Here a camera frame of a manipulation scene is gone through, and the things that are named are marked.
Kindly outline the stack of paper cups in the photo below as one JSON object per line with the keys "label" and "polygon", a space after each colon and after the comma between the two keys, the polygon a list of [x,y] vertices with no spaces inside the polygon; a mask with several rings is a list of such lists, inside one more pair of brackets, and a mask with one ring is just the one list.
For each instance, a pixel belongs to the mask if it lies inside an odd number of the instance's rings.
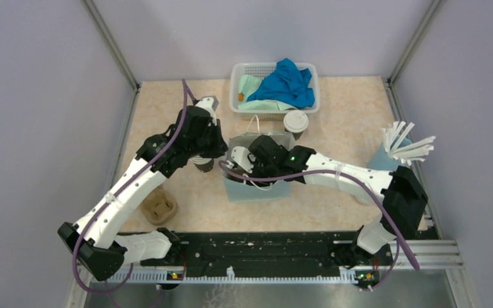
{"label": "stack of paper cups", "polygon": [[208,173],[214,168],[213,158],[192,157],[190,161],[202,173]]}

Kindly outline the pale blue paper bag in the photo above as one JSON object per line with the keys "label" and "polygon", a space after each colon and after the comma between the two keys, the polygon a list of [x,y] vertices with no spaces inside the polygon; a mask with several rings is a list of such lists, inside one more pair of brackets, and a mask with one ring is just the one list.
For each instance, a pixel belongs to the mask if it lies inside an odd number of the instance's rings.
{"label": "pale blue paper bag", "polygon": [[223,164],[231,172],[239,175],[238,178],[229,175],[226,171],[222,172],[223,182],[227,197],[232,203],[270,201],[288,198],[291,195],[291,184],[280,180],[278,182],[252,182],[245,178],[250,176],[231,160],[231,152],[235,146],[248,148],[251,143],[261,135],[267,135],[278,145],[290,150],[295,145],[295,139],[290,132],[263,132],[260,130],[259,118],[255,115],[251,122],[256,123],[256,128],[251,131],[249,128],[238,136],[229,139],[229,150],[223,159]]}

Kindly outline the brown cardboard cup carrier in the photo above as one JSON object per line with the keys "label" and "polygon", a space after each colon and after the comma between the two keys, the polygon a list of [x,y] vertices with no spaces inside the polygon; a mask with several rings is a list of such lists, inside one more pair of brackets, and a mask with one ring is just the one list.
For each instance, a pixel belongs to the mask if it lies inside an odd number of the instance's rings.
{"label": "brown cardboard cup carrier", "polygon": [[141,202],[140,209],[149,223],[159,226],[175,217],[178,203],[167,190],[158,187]]}

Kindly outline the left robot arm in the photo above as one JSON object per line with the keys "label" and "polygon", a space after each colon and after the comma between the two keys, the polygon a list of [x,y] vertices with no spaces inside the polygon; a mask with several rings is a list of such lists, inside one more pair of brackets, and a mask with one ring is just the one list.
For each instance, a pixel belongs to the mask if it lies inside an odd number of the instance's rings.
{"label": "left robot arm", "polygon": [[200,101],[181,110],[165,133],[145,140],[124,175],[89,213],[60,226],[58,235],[73,253],[73,261],[98,281],[112,277],[124,264],[150,259],[176,263],[180,241],[172,232],[158,228],[119,235],[119,230],[148,195],[190,158],[219,158],[227,150],[212,104]]}

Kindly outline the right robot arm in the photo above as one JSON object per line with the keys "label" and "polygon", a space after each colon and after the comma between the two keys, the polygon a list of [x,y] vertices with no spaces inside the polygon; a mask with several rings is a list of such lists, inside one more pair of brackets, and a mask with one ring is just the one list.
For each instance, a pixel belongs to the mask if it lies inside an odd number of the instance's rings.
{"label": "right robot arm", "polygon": [[335,188],[376,205],[380,218],[361,227],[351,257],[368,264],[385,244],[417,234],[428,196],[414,172],[404,166],[393,171],[368,169],[331,159],[312,148],[291,149],[261,135],[246,148],[232,151],[234,161],[256,183],[296,181]]}

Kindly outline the mint green cloth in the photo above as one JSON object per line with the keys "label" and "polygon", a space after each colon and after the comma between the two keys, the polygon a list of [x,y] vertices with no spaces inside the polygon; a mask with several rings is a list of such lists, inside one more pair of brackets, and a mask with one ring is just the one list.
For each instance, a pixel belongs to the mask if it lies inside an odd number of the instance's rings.
{"label": "mint green cloth", "polygon": [[239,110],[284,111],[297,109],[292,105],[272,99],[247,101],[250,95],[259,88],[262,80],[262,78],[249,74],[244,74],[240,77],[238,85]]}

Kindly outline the white plastic basket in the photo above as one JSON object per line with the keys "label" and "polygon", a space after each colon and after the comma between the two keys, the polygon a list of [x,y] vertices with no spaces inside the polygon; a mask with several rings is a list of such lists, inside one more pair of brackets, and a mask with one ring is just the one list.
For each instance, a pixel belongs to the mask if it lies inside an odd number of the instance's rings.
{"label": "white plastic basket", "polygon": [[[231,71],[230,90],[229,90],[229,108],[242,119],[250,119],[254,115],[258,115],[262,121],[282,121],[287,110],[242,110],[239,109],[241,103],[239,97],[239,81],[243,75],[251,75],[258,78],[265,78],[272,73],[276,68],[276,62],[242,62],[236,64]],[[307,62],[295,62],[298,69],[309,69],[311,72],[311,80],[308,87],[312,88],[315,102],[312,107],[303,108],[302,111],[307,115],[312,115],[320,110],[320,83],[318,80],[318,72],[316,66]]]}

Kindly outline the blue cloth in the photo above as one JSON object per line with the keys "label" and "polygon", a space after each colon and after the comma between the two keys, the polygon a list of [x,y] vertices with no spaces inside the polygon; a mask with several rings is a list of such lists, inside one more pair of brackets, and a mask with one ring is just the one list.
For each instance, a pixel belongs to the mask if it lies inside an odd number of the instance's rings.
{"label": "blue cloth", "polygon": [[247,101],[274,100],[296,108],[313,107],[315,94],[309,86],[312,77],[310,69],[299,69],[292,60],[285,58],[276,63],[275,70],[263,78]]}

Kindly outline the blue straw holder cup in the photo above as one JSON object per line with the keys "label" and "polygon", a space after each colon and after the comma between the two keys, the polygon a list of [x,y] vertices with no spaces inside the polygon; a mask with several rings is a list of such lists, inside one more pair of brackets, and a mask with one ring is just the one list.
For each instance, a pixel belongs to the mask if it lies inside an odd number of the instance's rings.
{"label": "blue straw holder cup", "polygon": [[375,154],[367,164],[367,169],[375,169],[382,171],[395,171],[399,166],[409,167],[407,163],[401,163],[390,157],[385,151],[384,144],[381,143]]}

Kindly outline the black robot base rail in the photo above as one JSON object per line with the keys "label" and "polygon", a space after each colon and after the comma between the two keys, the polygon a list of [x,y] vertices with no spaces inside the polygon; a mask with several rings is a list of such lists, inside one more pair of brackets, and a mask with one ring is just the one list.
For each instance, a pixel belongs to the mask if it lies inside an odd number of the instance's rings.
{"label": "black robot base rail", "polygon": [[376,285],[411,271],[404,250],[389,243],[353,256],[353,232],[180,232],[170,263],[123,266],[112,283]]}

